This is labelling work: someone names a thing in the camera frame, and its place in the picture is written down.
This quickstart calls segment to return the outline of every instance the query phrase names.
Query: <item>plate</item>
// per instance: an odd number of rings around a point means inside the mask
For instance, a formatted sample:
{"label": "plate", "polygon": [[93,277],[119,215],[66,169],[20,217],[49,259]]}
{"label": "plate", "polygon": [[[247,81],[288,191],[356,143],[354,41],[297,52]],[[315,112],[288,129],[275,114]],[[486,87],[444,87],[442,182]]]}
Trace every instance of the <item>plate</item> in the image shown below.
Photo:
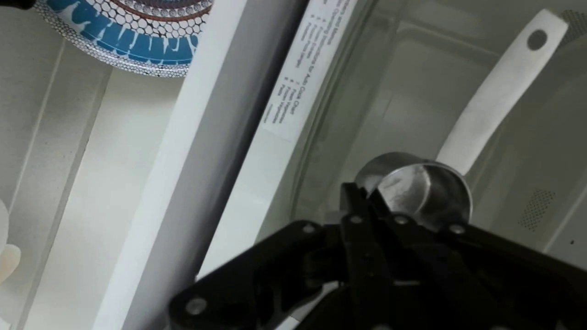
{"label": "plate", "polygon": [[119,70],[183,77],[212,0],[42,0],[47,22]]}

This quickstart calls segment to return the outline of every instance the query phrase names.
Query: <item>blue patterned plate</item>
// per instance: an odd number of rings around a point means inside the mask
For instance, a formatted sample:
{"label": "blue patterned plate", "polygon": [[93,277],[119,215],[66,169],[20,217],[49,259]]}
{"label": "blue patterned plate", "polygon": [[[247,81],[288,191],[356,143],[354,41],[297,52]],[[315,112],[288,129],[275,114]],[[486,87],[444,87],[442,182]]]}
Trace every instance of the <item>blue patterned plate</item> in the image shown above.
{"label": "blue patterned plate", "polygon": [[42,0],[75,46],[115,68],[183,77],[212,0]]}

